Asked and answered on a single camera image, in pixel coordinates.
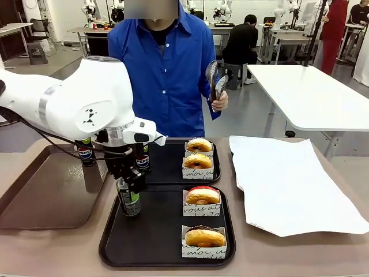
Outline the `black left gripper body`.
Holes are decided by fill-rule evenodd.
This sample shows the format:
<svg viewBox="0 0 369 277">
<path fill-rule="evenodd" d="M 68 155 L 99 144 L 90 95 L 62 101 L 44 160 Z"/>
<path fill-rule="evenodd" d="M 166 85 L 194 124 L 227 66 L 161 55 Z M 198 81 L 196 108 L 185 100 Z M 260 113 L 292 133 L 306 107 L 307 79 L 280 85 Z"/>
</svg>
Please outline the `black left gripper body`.
<svg viewBox="0 0 369 277">
<path fill-rule="evenodd" d="M 122 178 L 130 167 L 134 167 L 135 146 L 133 144 L 120 147 L 103 146 L 104 158 L 108 170 L 120 170 Z"/>
</svg>

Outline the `person's left hand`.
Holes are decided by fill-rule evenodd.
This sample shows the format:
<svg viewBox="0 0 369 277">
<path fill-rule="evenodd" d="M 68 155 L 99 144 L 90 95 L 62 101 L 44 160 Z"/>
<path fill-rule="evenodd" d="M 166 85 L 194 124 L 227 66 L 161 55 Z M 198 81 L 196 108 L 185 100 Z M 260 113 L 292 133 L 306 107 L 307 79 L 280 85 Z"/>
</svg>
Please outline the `person's left hand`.
<svg viewBox="0 0 369 277">
<path fill-rule="evenodd" d="M 213 112 L 223 111 L 228 107 L 228 94 L 226 91 L 222 91 L 218 100 L 213 102 L 208 101 L 210 110 Z"/>
</svg>

